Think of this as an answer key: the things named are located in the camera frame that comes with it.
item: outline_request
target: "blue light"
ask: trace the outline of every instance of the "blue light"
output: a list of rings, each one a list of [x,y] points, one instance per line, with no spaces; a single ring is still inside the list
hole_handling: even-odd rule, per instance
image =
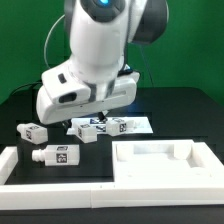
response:
[[[109,4],[109,0],[100,0],[100,2],[104,5],[108,5]]]

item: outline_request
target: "small white box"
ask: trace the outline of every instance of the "small white box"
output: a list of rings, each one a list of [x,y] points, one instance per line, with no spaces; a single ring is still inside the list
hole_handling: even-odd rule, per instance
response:
[[[48,141],[47,129],[37,124],[19,124],[17,131],[21,133],[21,138],[32,142],[35,145],[42,144]]]
[[[73,123],[73,128],[75,129],[75,135],[84,143],[97,141],[96,127],[92,127],[87,123]]]
[[[113,119],[107,121],[106,132],[108,135],[117,136],[127,131],[127,123],[122,119]]]

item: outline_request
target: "white paper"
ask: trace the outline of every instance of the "white paper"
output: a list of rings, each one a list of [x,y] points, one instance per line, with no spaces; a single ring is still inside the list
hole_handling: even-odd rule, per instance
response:
[[[107,120],[122,119],[124,121],[134,120],[135,127],[131,130],[127,130],[124,134],[137,134],[137,133],[153,133],[152,127],[147,117],[107,117]],[[99,121],[98,118],[73,118],[73,123],[87,123],[90,126],[97,128],[97,134],[107,134],[105,121]],[[69,128],[67,135],[75,135],[75,129]]]

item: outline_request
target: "black cable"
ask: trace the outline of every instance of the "black cable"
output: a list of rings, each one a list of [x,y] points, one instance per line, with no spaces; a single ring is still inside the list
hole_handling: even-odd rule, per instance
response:
[[[33,82],[33,83],[28,83],[28,84],[25,84],[25,85],[22,85],[22,86],[19,86],[18,88],[14,89],[9,96],[12,96],[13,94],[15,94],[18,90],[22,89],[22,88],[25,88],[27,86],[31,86],[32,89],[37,86],[37,85],[42,85],[43,83],[42,82]]]
[[[152,79],[152,73],[151,73],[151,71],[150,71],[150,65],[149,65],[148,60],[147,60],[146,57],[145,57],[145,52],[144,52],[144,50],[143,50],[142,45],[139,45],[139,48],[140,48],[140,52],[141,52],[141,55],[142,55],[142,58],[143,58],[145,67],[146,67],[147,70],[148,70],[148,74],[149,74],[149,78],[150,78],[150,80],[151,80],[152,87],[155,87],[155,86],[154,86],[153,79]]]

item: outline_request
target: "white foam base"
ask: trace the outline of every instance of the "white foam base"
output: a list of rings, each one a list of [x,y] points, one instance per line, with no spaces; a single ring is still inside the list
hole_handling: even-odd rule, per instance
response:
[[[114,182],[0,186],[0,209],[224,204],[224,166],[205,143],[113,142],[112,153]]]

